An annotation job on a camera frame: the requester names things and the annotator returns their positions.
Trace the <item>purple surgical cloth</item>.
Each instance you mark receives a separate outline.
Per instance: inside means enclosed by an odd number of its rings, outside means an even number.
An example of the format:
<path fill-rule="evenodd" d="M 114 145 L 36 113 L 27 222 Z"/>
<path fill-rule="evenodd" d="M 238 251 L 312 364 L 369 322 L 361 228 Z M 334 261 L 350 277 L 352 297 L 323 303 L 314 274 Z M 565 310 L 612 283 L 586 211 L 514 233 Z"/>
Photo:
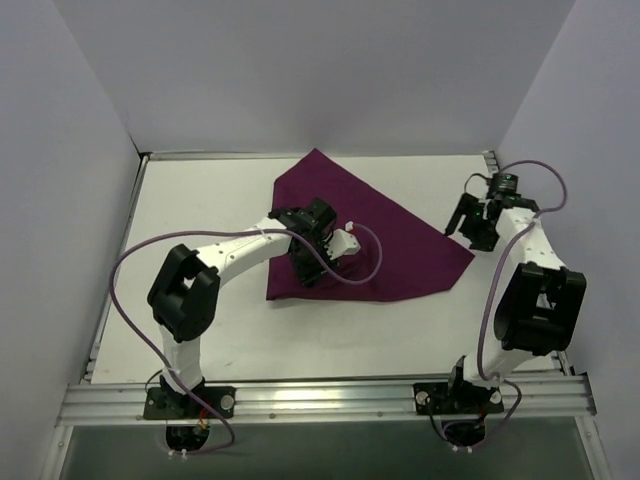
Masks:
<path fill-rule="evenodd" d="M 346 285 L 324 273 L 311 287 L 298 280 L 289 258 L 269 262 L 266 299 L 309 299 L 394 302 L 450 290 L 465 273 L 474 255 L 419 219 L 409 210 L 313 150 L 277 177 L 272 206 L 305 207 L 313 199 L 327 202 L 337 213 L 337 226 L 352 221 L 369 228 L 354 229 L 361 250 L 339 259 L 340 276 L 359 280 Z"/>

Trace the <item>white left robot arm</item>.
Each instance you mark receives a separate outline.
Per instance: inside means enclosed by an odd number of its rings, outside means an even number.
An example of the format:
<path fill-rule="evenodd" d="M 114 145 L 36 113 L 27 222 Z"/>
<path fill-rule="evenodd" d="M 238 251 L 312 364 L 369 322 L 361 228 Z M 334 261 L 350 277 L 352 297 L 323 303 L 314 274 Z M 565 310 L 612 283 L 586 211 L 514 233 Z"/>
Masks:
<path fill-rule="evenodd" d="M 325 273 L 320 264 L 338 266 L 342 256 L 360 250 L 356 238 L 333 227 L 337 214 L 315 199 L 306 208 L 278 208 L 227 240 L 191 250 L 172 248 L 147 296 L 160 325 L 169 366 L 162 373 L 165 405 L 179 419 L 194 417 L 202 405 L 196 387 L 204 382 L 200 337 L 212 324 L 220 289 L 260 263 L 286 256 L 294 283 L 311 287 Z"/>

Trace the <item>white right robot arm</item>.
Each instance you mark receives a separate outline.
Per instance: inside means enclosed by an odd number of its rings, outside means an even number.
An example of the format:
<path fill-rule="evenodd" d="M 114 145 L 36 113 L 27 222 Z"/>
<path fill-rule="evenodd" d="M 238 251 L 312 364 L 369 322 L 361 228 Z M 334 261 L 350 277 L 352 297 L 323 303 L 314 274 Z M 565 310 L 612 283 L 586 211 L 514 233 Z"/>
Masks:
<path fill-rule="evenodd" d="M 584 274 L 555 253 L 541 223 L 544 209 L 517 190 L 518 178 L 486 178 L 484 197 L 461 195 L 444 230 L 459 232 L 470 249 L 491 252 L 505 244 L 491 280 L 475 350 L 462 356 L 444 388 L 455 412 L 487 402 L 521 364 L 566 349 L 586 292 Z"/>

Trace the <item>aluminium right rail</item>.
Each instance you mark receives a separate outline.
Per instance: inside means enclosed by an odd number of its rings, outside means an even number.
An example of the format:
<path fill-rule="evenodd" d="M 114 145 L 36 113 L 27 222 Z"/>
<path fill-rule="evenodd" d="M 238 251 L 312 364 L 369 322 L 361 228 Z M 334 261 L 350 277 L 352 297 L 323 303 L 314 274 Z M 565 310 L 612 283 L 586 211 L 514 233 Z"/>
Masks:
<path fill-rule="evenodd" d="M 486 383 L 500 383 L 505 381 L 505 377 L 509 375 L 516 367 L 521 365 L 522 363 L 531 360 L 534 357 L 544 357 L 549 355 L 553 349 L 550 347 L 544 347 L 542 349 L 534 350 L 533 352 L 524 350 L 513 350 L 507 352 L 501 346 L 501 342 L 499 340 L 493 339 L 489 342 L 489 357 L 488 357 L 488 369 L 485 369 L 485 344 L 486 344 L 486 334 L 489 327 L 489 321 L 492 318 L 492 309 L 496 296 L 496 292 L 499 287 L 500 278 L 502 275 L 503 268 L 509 259 L 511 250 L 518 244 L 518 242 L 523 238 L 529 235 L 531 238 L 533 237 L 542 237 L 544 236 L 544 231 L 541 222 L 538 218 L 546 213 L 557 212 L 562 210 L 568 199 L 568 191 L 565 180 L 562 178 L 560 173 L 552 166 L 539 161 L 539 160 L 519 160 L 516 162 L 512 162 L 510 164 L 504 165 L 500 167 L 497 171 L 498 174 L 505 173 L 507 170 L 510 170 L 516 166 L 521 165 L 536 165 L 540 166 L 546 170 L 548 170 L 551 174 L 555 176 L 558 180 L 562 197 L 560 203 L 553 207 L 543 208 L 538 212 L 534 212 L 529 222 L 520 230 L 516 230 L 516 233 L 513 234 L 504 250 L 502 255 L 500 256 L 492 281 L 489 288 L 489 293 L 487 296 L 487 300 L 485 303 L 483 316 L 481 320 L 478 345 L 476 349 L 476 368 L 478 372 L 478 376 L 482 379 L 483 382 Z"/>

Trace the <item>aluminium rail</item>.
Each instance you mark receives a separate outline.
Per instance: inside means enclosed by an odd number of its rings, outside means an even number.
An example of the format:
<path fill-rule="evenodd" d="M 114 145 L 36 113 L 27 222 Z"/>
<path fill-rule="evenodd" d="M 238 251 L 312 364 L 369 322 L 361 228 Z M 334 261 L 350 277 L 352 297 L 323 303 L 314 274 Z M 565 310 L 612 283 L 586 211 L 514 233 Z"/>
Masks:
<path fill-rule="evenodd" d="M 230 423 L 413 421 L 432 392 L 446 389 L 434 378 L 309 382 L 237 382 L 225 401 Z M 155 402 L 141 384 L 78 385 L 67 389 L 57 425 L 193 425 L 200 415 L 151 418 Z M 518 418 L 592 416 L 596 406 L 586 376 L 521 375 L 503 385 L 497 400 Z"/>
<path fill-rule="evenodd" d="M 505 377 L 509 375 L 516 367 L 521 365 L 522 363 L 531 360 L 534 357 L 544 357 L 549 355 L 553 349 L 550 347 L 544 347 L 542 349 L 534 350 L 533 352 L 524 350 L 513 350 L 507 352 L 501 346 L 501 342 L 499 340 L 493 339 L 489 342 L 489 357 L 488 357 L 488 369 L 485 369 L 485 344 L 486 344 L 486 334 L 489 327 L 489 321 L 492 318 L 492 309 L 496 296 L 496 292 L 499 287 L 500 278 L 502 275 L 503 268 L 509 259 L 511 250 L 518 244 L 518 242 L 523 238 L 529 235 L 531 238 L 533 237 L 542 237 L 544 236 L 544 231 L 541 222 L 538 218 L 546 213 L 557 212 L 562 210 L 568 199 L 568 191 L 565 180 L 562 178 L 560 173 L 552 166 L 539 161 L 539 160 L 519 160 L 516 162 L 512 162 L 510 164 L 504 165 L 500 167 L 497 171 L 498 174 L 505 173 L 507 170 L 510 170 L 516 166 L 521 165 L 536 165 L 540 166 L 546 170 L 548 170 L 551 174 L 555 176 L 558 180 L 562 197 L 560 203 L 553 207 L 543 208 L 538 212 L 534 212 L 529 222 L 520 230 L 516 230 L 516 233 L 513 234 L 504 250 L 502 255 L 500 256 L 492 281 L 489 288 L 489 293 L 487 296 L 487 300 L 485 303 L 483 316 L 481 320 L 478 345 L 476 349 L 476 368 L 478 372 L 478 376 L 482 379 L 483 382 L 486 383 L 500 383 L 505 381 Z"/>

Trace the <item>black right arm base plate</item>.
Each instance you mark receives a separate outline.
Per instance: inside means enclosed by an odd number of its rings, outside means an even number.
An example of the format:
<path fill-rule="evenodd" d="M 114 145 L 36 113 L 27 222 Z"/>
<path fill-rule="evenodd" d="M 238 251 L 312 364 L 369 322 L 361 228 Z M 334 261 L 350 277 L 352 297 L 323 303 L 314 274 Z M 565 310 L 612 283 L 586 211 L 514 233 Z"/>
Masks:
<path fill-rule="evenodd" d="M 498 414 L 505 407 L 496 388 L 487 389 L 464 383 L 449 387 L 446 382 L 414 383 L 415 410 L 419 415 L 476 415 Z"/>

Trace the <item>aluminium front rail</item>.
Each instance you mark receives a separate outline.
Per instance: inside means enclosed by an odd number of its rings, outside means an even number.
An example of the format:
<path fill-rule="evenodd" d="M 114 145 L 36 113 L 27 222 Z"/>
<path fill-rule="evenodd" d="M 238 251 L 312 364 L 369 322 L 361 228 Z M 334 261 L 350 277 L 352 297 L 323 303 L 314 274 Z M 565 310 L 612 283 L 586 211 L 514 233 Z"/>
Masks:
<path fill-rule="evenodd" d="M 446 389 L 434 378 L 309 382 L 237 382 L 225 401 L 230 423 L 413 421 L 432 392 Z M 78 385 L 67 389 L 57 425 L 193 425 L 200 415 L 151 418 L 155 402 L 141 384 Z M 592 416 L 596 406 L 586 376 L 521 375 L 503 385 L 497 400 L 518 418 Z"/>

